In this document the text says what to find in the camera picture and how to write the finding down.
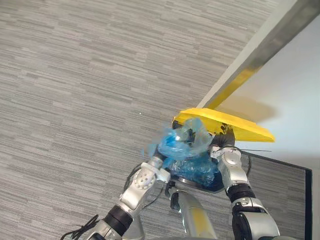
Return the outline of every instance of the robotic hand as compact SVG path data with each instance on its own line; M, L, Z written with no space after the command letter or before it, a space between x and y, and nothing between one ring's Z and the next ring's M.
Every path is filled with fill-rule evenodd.
M261 201L256 198L245 171L241 152L235 146L232 128L212 141L211 157L218 159L218 169L232 206L232 229L235 240L293 240L280 236L278 226Z
M224 133L214 137L211 157L218 159L224 189L231 201L235 240L294 240L280 236L276 222L256 198L242 169L241 152L234 146L232 129L224 129ZM199 201L186 191L175 188L174 182L170 181L170 173L161 168L165 158L156 151L149 162L141 164L141 169L133 175L133 182L121 194L118 203L104 219L94 222L95 226L88 231L85 240L122 240L133 219L139 219L156 179L167 183L165 193L170 198L171 208L182 214L183 226L190 237L217 239L208 214Z
M133 175L133 182L121 194L118 203L88 233L85 240L122 240L123 235L139 217L143 204L156 180L168 183L170 173L162 167L166 157L156 152L149 162Z

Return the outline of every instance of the yellow stripe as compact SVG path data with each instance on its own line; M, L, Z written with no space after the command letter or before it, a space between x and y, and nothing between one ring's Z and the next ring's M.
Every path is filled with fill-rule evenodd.
M255 74L261 67L255 69L246 68L235 77L235 79L229 83L229 85L221 92L217 97L215 97L209 104L206 106L208 109L215 109L218 107L224 100L227 99L235 90L237 90L242 84L244 84L253 74Z

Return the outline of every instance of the blue plastic bag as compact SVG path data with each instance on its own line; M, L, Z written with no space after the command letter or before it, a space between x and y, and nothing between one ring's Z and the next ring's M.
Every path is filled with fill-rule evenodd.
M210 187L218 172L208 153L212 140L199 118L188 119L182 128L168 129L158 145L158 151L167 156L162 167L169 168L172 175Z

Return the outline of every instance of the white wall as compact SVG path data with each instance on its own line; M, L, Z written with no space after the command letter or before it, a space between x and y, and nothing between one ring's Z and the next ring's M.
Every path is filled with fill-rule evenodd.
M275 143L238 142L272 159L320 168L320 16L216 110L258 123Z

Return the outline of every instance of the gray carpet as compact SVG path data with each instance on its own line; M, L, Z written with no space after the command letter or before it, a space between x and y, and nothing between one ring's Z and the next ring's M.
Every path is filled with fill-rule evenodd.
M141 149L199 103L276 5L0 0L0 239L57 239L105 215ZM303 174L260 159L252 170L280 229L301 238ZM231 239L226 196L196 194ZM164 197L142 219L148 238L183 234Z

